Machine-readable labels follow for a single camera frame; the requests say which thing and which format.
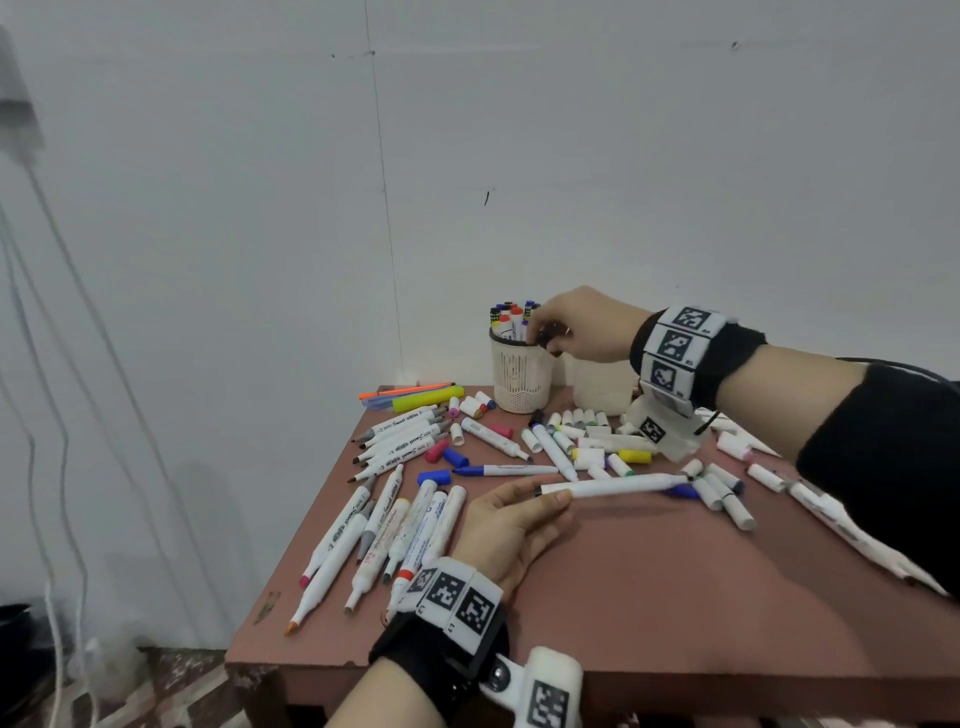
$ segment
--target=pink marker cap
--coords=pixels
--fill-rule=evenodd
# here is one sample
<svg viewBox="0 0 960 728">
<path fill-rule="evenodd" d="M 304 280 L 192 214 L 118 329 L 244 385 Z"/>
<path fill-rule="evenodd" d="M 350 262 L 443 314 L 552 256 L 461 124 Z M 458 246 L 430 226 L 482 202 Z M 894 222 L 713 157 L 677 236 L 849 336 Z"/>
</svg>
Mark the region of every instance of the pink marker cap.
<svg viewBox="0 0 960 728">
<path fill-rule="evenodd" d="M 444 437 L 439 443 L 429 449 L 423 457 L 428 463 L 436 463 L 438 460 L 440 460 L 440 456 L 444 454 L 444 450 L 449 447 L 450 438 Z"/>
<path fill-rule="evenodd" d="M 508 440 L 514 438 L 514 429 L 512 427 L 507 427 L 505 425 L 487 425 L 488 429 L 493 430 L 498 435 L 503 435 Z"/>
</svg>

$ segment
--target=black wristband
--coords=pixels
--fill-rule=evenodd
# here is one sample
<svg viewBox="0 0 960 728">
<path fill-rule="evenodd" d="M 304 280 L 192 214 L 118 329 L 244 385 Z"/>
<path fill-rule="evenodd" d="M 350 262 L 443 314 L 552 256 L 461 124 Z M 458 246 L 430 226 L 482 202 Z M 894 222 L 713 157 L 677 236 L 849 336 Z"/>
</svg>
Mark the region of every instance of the black wristband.
<svg viewBox="0 0 960 728">
<path fill-rule="evenodd" d="M 371 653 L 371 664 L 376 657 L 385 657 L 403 669 L 430 698 L 444 722 L 449 725 L 460 707 L 479 690 L 486 680 L 497 654 L 510 654 L 507 625 L 500 622 L 492 648 L 486 654 L 483 666 L 475 678 L 467 677 L 464 666 L 471 657 L 453 643 L 438 627 L 419 619 L 414 613 L 394 617 L 396 635 L 386 646 Z"/>
<path fill-rule="evenodd" d="M 638 374 L 643 362 L 643 347 L 664 311 L 655 313 L 644 321 L 636 333 L 630 348 L 630 365 Z M 707 353 L 697 367 L 696 376 L 693 378 L 693 391 L 690 393 L 693 405 L 716 409 L 717 390 L 724 379 L 746 364 L 754 352 L 766 343 L 767 337 L 752 328 L 744 328 L 739 324 L 727 324 L 721 328 L 710 339 Z"/>
</svg>

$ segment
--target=black sleeve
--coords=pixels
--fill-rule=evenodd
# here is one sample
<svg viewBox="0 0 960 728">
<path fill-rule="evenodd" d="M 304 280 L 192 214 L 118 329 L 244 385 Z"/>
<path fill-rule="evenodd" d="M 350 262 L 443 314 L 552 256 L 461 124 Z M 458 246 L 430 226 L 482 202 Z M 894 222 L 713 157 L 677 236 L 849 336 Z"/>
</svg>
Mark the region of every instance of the black sleeve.
<svg viewBox="0 0 960 728">
<path fill-rule="evenodd" d="M 797 470 L 960 596 L 960 397 L 946 385 L 871 365 L 804 445 Z"/>
</svg>

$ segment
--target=table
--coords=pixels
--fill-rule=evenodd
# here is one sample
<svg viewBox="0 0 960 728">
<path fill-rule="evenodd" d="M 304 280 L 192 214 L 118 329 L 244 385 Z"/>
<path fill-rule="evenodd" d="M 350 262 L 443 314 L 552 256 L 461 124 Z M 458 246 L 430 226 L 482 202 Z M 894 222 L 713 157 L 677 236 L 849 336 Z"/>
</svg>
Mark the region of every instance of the table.
<svg viewBox="0 0 960 728">
<path fill-rule="evenodd" d="M 547 411 L 570 401 L 559 390 Z M 366 412 L 354 435 L 388 417 Z M 518 439 L 527 419 L 496 409 L 483 422 L 511 425 Z M 475 465 L 511 462 L 469 434 L 459 450 Z M 374 587 L 354 616 L 345 614 L 353 567 L 298 634 L 283 636 L 310 553 L 355 487 L 347 479 L 358 470 L 350 462 L 357 451 L 344 448 L 233 638 L 228 669 L 249 695 L 268 686 L 274 703 L 330 713 L 367 666 L 390 590 Z M 712 437 L 701 457 L 743 474 Z M 534 458 L 549 464 L 543 453 Z M 761 453 L 757 461 L 790 471 Z M 401 494 L 412 499 L 417 473 L 437 467 L 422 457 L 407 463 Z M 658 457 L 637 471 L 677 469 Z M 504 480 L 455 482 L 474 498 Z M 574 531 L 541 556 L 516 594 L 513 659 L 524 662 L 538 644 L 575 656 L 586 671 L 586 725 L 632 711 L 960 719 L 960 605 L 873 566 L 788 494 L 745 482 L 754 533 L 699 501 L 662 494 L 575 502 Z M 504 720 L 497 710 L 478 714 L 477 724 Z"/>
</svg>

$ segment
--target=hand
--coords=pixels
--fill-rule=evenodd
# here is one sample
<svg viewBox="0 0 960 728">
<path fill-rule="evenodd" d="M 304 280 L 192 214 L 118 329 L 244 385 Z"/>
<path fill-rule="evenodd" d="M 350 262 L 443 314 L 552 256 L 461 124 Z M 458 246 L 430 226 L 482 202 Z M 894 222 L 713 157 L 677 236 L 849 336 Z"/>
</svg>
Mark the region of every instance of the hand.
<svg viewBox="0 0 960 728">
<path fill-rule="evenodd" d="M 652 315 L 582 285 L 534 310 L 527 325 L 527 343 L 536 342 L 542 328 L 559 321 L 568 331 L 550 339 L 546 347 L 550 353 L 567 352 L 587 361 L 622 361 L 630 358 L 636 332 Z"/>
<path fill-rule="evenodd" d="M 530 498 L 555 475 L 513 480 L 479 497 L 467 509 L 460 540 L 451 554 L 503 590 L 507 601 L 527 569 L 573 524 L 569 491 Z"/>
</svg>

